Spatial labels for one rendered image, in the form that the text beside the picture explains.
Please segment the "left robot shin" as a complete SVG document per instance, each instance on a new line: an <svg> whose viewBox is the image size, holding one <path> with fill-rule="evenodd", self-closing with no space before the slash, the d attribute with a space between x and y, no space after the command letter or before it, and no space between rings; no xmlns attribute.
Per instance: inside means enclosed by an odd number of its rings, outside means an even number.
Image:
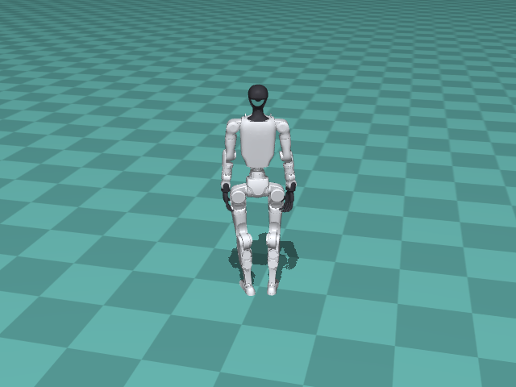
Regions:
<svg viewBox="0 0 516 387"><path fill-rule="evenodd" d="M243 270L244 285L248 287L248 283L252 286L252 250L251 248L243 249L243 240L240 235L237 236L237 252L239 263Z"/></svg>

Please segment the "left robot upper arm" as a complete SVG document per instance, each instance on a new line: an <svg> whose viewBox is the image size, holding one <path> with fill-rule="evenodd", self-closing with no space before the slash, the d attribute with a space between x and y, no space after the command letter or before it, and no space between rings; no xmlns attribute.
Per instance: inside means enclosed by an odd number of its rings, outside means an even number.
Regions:
<svg viewBox="0 0 516 387"><path fill-rule="evenodd" d="M237 132L239 131L239 127L241 124L241 119L230 119L227 122L226 134L225 134L225 148L226 151L226 160L235 160L236 158L236 138Z"/></svg>

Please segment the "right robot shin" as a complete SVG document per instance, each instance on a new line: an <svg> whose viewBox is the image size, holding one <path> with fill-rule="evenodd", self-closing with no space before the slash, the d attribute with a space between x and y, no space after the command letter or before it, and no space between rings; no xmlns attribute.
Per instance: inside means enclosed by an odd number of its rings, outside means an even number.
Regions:
<svg viewBox="0 0 516 387"><path fill-rule="evenodd" d="M276 271L280 256L280 239L280 234L277 234L276 248L271 248L270 246L268 246L269 286L271 286L271 284L273 283L274 287L276 284Z"/></svg>

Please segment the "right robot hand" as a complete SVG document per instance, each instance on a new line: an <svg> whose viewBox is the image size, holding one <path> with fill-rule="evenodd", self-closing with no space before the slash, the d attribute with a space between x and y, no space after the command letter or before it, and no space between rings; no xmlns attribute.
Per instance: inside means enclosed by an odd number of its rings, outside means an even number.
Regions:
<svg viewBox="0 0 516 387"><path fill-rule="evenodd" d="M283 207L279 209L279 210L281 210L281 212L289 212L289 211L292 210L292 208L293 208L293 201L294 201L294 194L293 194L293 192L295 191L295 188L296 188L296 183L295 182L293 182L291 184L290 189L285 187L287 192L285 193L284 199L281 201L281 202L283 202L285 200L285 203L284 203Z"/></svg>

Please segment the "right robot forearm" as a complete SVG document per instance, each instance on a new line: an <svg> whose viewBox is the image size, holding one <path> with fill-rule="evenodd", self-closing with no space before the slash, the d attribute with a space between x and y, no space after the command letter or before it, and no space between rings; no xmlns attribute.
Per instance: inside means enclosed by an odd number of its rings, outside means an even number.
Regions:
<svg viewBox="0 0 516 387"><path fill-rule="evenodd" d="M289 189L290 189L291 184L293 182L295 182L296 186L297 186L297 182L295 181L294 162L293 162L293 153L292 153L292 151L291 151L291 156L292 156L292 160L289 160L289 161L286 161L286 162L283 163L283 168L285 170L285 181L286 181L285 185Z"/></svg>

